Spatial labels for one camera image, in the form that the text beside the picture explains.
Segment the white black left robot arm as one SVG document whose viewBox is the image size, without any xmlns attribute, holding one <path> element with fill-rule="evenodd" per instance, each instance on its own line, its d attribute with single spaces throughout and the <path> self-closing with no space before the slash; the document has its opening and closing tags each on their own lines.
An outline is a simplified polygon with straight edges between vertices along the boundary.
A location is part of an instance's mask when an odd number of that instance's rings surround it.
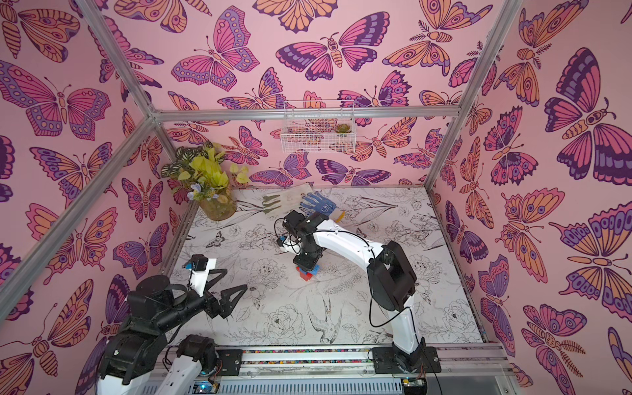
<svg viewBox="0 0 632 395">
<path fill-rule="evenodd" d="M 173 284 L 164 275 L 141 281 L 127 298 L 130 315 L 101 357 L 95 393 L 140 394 L 159 356 L 171 345 L 169 331 L 179 332 L 201 313 L 211 319 L 228 318 L 248 286 L 234 286 L 215 297 L 210 289 L 226 274 L 225 269 L 193 272 L 187 286 Z M 181 394 L 200 373 L 214 375 L 220 367 L 215 341 L 189 335 L 177 346 L 176 358 L 158 393 Z"/>
</svg>

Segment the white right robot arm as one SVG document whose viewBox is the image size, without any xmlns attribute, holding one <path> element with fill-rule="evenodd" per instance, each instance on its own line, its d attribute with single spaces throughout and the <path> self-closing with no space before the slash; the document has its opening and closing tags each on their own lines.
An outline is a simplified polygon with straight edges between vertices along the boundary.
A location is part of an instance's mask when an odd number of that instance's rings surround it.
<svg viewBox="0 0 632 395">
<path fill-rule="evenodd" d="M 434 348 L 416 327 L 414 304 L 417 276 L 403 247 L 395 241 L 373 242 L 346 230 L 322 213 L 309 217 L 292 211 L 281 219 L 286 232 L 277 237 L 277 244 L 294 253 L 297 268 L 310 273 L 326 251 L 333 252 L 365 270 L 370 288 L 370 304 L 387 314 L 382 324 L 371 323 L 374 329 L 390 326 L 393 331 L 392 360 L 404 373 L 441 372 Z"/>
</svg>

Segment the long red lego brick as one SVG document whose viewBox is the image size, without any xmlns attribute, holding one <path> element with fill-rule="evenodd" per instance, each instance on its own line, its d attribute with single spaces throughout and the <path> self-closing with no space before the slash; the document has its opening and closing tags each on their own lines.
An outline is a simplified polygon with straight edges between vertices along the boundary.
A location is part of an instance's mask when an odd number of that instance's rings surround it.
<svg viewBox="0 0 632 395">
<path fill-rule="evenodd" d="M 298 271 L 301 279 L 303 279 L 304 281 L 309 281 L 314 276 L 314 274 L 312 272 L 306 272 L 306 271 L 304 271 L 301 268 L 296 268 L 296 271 Z"/>
</svg>

